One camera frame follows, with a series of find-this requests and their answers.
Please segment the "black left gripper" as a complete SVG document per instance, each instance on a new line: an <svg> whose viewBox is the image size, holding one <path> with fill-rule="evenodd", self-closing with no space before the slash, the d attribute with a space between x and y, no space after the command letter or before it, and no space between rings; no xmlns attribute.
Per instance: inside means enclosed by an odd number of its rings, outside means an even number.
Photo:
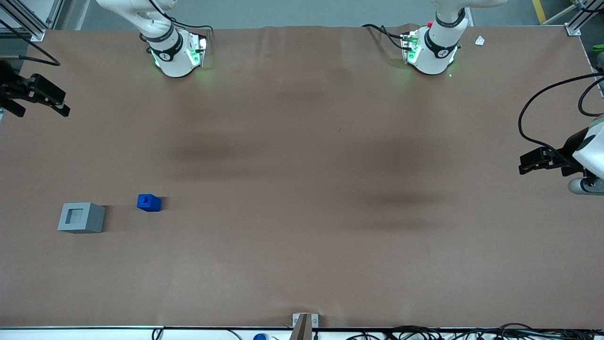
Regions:
<svg viewBox="0 0 604 340"><path fill-rule="evenodd" d="M580 164L573 156L578 150L580 144L587 135L588 128L580 130L567 138L564 145L556 149L557 153L550 155L550 149L539 147L525 153L520 157L519 174L524 176L535 170L553 170L561 169L563 177L571 176L576 173L583 173L584 166Z"/></svg>

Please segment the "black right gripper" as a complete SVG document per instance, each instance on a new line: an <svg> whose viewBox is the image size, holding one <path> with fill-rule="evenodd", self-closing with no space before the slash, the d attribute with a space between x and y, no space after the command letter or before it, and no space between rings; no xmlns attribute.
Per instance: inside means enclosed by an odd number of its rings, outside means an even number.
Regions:
<svg viewBox="0 0 604 340"><path fill-rule="evenodd" d="M18 118L23 118L26 109L15 100L47 102L50 108L67 118L70 108L65 104L65 95L65 91L43 75L32 75L26 79L18 75L8 61L0 61L1 108Z"/></svg>

